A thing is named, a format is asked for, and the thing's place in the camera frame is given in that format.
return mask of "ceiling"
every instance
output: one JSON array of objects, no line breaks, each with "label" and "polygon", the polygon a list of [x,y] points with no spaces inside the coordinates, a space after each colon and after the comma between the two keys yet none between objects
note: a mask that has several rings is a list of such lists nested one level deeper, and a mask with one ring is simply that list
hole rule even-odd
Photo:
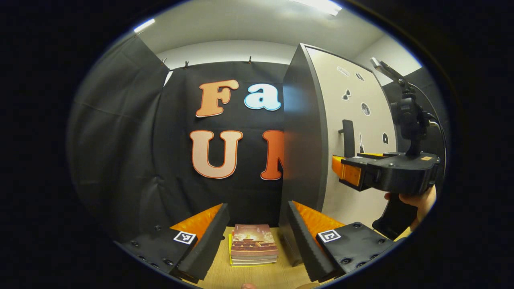
[{"label": "ceiling", "polygon": [[141,39],[155,53],[221,40],[306,43],[353,59],[384,33],[344,8],[336,16],[289,0],[191,0],[155,17]]}]

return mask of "black fabric backdrop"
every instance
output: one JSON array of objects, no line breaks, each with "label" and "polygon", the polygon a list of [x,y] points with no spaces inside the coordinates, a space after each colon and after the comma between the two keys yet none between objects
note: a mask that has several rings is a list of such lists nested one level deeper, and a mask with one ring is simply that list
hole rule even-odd
[{"label": "black fabric backdrop", "polygon": [[[282,178],[263,180],[266,169],[266,130],[283,130],[282,79],[285,64],[252,62],[218,62],[178,68],[164,86],[159,101],[153,132],[153,152],[163,205],[172,222],[206,210],[219,203],[228,203],[231,220],[236,223],[278,226]],[[209,82],[236,80],[239,88],[230,90],[230,101],[218,105],[224,109],[216,116],[198,118],[202,90]],[[282,106],[276,111],[252,110],[245,106],[248,87],[267,83],[278,90]],[[214,133],[209,143],[209,162],[221,166],[224,141],[219,134],[225,130],[243,133],[237,145],[237,166],[223,179],[207,178],[192,165],[192,140],[195,130]]]},{"label": "black fabric backdrop", "polygon": [[169,224],[151,151],[167,74],[140,38],[127,37],[96,62],[71,107],[66,142],[73,184],[120,243]]}]

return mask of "blue letter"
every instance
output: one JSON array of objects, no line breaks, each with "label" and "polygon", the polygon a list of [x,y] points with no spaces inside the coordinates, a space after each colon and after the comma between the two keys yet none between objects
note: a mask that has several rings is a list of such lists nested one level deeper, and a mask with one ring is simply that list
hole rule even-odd
[{"label": "blue letter", "polygon": [[259,83],[254,84],[248,88],[248,92],[251,93],[245,97],[245,105],[249,109],[260,110],[265,108],[269,111],[276,111],[282,105],[279,102],[279,94],[277,89],[270,84]]}]

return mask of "black handle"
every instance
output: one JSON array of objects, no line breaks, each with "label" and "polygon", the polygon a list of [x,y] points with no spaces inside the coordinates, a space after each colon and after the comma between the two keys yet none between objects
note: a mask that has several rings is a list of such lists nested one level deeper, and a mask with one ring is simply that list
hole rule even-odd
[{"label": "black handle", "polygon": [[344,157],[355,156],[355,136],[353,130],[353,121],[343,119],[343,128],[337,131],[343,134],[344,141]]},{"label": "black handle", "polygon": [[416,218],[417,208],[400,201],[392,193],[382,217],[373,222],[373,228],[391,240],[395,240]]}]

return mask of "stack of books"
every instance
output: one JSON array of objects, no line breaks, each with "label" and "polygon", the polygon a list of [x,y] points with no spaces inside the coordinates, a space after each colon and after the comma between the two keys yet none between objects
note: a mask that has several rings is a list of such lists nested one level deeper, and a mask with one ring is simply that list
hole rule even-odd
[{"label": "stack of books", "polygon": [[230,243],[231,266],[256,266],[275,263],[279,255],[269,225],[236,224]]}]

